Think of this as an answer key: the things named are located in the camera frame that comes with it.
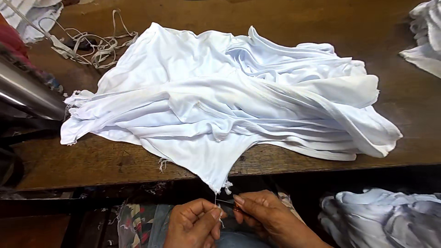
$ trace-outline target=white fabric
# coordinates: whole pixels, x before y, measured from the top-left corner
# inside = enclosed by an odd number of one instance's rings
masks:
[[[276,45],[195,35],[152,23],[98,82],[75,92],[61,143],[88,132],[142,145],[197,174],[215,192],[237,158],[273,144],[315,158],[382,158],[402,137],[375,112],[378,78],[330,44]]]
[[[417,47],[400,55],[408,62],[441,78],[441,0],[419,4],[409,13]]]
[[[375,188],[325,197],[318,219],[341,248],[439,248],[441,200]]]
[[[10,1],[26,18],[35,26],[44,17],[50,17],[57,20],[63,9],[61,0],[8,0]],[[0,1],[0,13],[6,19],[9,25],[13,26],[23,42],[32,43],[41,40],[44,35],[33,27],[29,26],[22,18],[9,8],[3,1]],[[49,31],[55,22],[49,19],[41,21],[41,27]]]

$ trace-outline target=cloth scrap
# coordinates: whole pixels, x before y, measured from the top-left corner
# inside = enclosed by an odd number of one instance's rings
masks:
[[[399,54],[408,62],[441,78],[441,0],[416,6],[409,13],[417,47]]]
[[[439,248],[441,199],[374,188],[325,197],[318,219],[341,248]]]

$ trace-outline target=gray cloth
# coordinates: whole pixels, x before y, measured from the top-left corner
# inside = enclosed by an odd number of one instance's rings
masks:
[[[325,197],[318,218],[341,248],[441,248],[441,200],[383,189]]]

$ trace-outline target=frayed edge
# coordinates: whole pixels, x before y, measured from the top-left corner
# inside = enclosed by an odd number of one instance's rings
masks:
[[[162,170],[162,167],[164,167],[164,169],[167,169],[167,162],[173,162],[171,159],[169,158],[160,158],[158,164],[159,165],[159,170],[161,171],[161,173],[164,173],[164,171]]]
[[[70,115],[69,110],[71,108],[75,107],[73,104],[66,104],[66,108],[64,109],[64,119],[63,121],[66,121],[67,117]]]
[[[66,146],[71,146],[71,145],[75,145],[77,143],[77,141],[74,142],[70,142],[69,144],[66,144]]]
[[[225,229],[224,222],[222,221],[221,218],[222,218],[222,212],[220,212],[219,222],[222,224],[222,229]]]
[[[230,182],[228,182],[228,179],[227,179],[227,180],[225,181],[224,186],[225,186],[225,193],[226,193],[227,195],[231,195],[231,190],[229,189],[229,187],[233,186],[233,184],[230,183]]]

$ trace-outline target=string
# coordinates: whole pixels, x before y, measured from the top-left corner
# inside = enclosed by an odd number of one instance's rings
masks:
[[[118,14],[118,16],[120,17],[120,21],[121,24],[123,25],[124,30],[127,32],[127,34],[123,34],[120,36],[115,36],[116,35],[116,20],[115,20],[115,14]],[[75,41],[75,46],[73,49],[73,54],[74,56],[71,57],[70,59],[73,61],[76,61],[80,64],[85,64],[85,65],[92,65],[93,67],[95,67],[96,69],[106,69],[111,67],[112,65],[116,64],[118,62],[118,60],[116,59],[116,50],[120,49],[124,46],[130,46],[131,44],[133,44],[136,39],[138,38],[138,32],[133,31],[133,32],[129,32],[126,25],[124,24],[123,21],[123,17],[121,16],[120,10],[113,10],[112,11],[112,23],[113,23],[113,35],[112,36],[108,36],[108,37],[100,37],[98,35],[94,35],[94,34],[89,34],[87,32],[80,32],[79,30],[75,29],[75,28],[63,28],[63,26],[61,26],[61,24],[58,23],[57,20],[52,19],[50,17],[44,17],[42,19],[40,19],[38,21],[38,26],[43,29],[41,27],[41,21],[44,19],[50,19],[52,21],[54,21],[64,32],[66,32],[66,34],[73,40]],[[77,32],[76,35],[72,36],[68,30],[74,30]],[[118,46],[118,38],[124,38],[124,37],[133,37],[131,40],[124,42],[122,45]],[[87,37],[93,37],[93,38],[98,38],[100,40],[98,45],[93,45],[89,39],[87,39]],[[81,42],[83,41],[87,41],[87,43],[89,43],[89,45],[92,47],[92,52],[85,54],[85,55],[80,55],[77,53],[79,45]],[[108,63],[108,64],[100,64],[101,62],[103,62],[104,60],[106,60],[109,56],[113,55],[113,60]]]

